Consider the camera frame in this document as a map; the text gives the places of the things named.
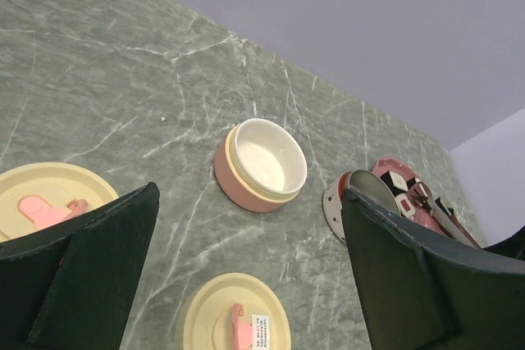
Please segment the steel tongs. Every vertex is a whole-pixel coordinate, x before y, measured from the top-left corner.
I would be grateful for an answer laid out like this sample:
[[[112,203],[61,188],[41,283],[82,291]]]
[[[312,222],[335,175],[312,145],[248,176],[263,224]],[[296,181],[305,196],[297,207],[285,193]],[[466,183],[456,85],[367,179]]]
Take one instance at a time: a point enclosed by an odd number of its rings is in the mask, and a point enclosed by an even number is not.
[[[413,202],[428,211],[438,225],[452,239],[473,248],[480,248],[480,244],[461,226],[454,214],[441,202],[437,203],[432,197],[431,190],[422,182],[416,182],[409,189],[409,197]]]

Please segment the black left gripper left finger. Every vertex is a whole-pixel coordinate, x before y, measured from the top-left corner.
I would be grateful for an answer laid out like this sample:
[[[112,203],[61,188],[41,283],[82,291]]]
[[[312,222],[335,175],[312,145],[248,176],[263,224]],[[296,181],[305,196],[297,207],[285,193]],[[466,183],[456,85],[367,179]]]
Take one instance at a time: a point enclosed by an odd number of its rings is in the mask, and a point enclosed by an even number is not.
[[[3,349],[118,349],[159,211],[153,182],[1,245]]]

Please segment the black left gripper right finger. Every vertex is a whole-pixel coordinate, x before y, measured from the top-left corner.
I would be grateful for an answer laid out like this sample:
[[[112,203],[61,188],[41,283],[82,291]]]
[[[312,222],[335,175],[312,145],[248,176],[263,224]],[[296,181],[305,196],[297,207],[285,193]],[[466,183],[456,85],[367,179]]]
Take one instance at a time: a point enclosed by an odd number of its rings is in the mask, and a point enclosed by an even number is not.
[[[524,261],[473,248],[355,189],[341,219],[375,349],[521,349]]]

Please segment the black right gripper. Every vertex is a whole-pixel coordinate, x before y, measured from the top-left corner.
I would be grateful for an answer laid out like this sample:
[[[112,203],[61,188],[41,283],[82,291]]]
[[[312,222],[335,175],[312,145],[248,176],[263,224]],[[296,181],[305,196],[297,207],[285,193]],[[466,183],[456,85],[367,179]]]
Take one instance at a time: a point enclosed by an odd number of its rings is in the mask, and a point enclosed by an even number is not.
[[[486,252],[491,252],[500,256],[514,258],[520,261],[525,260],[525,226],[512,236],[496,244],[483,248]]]

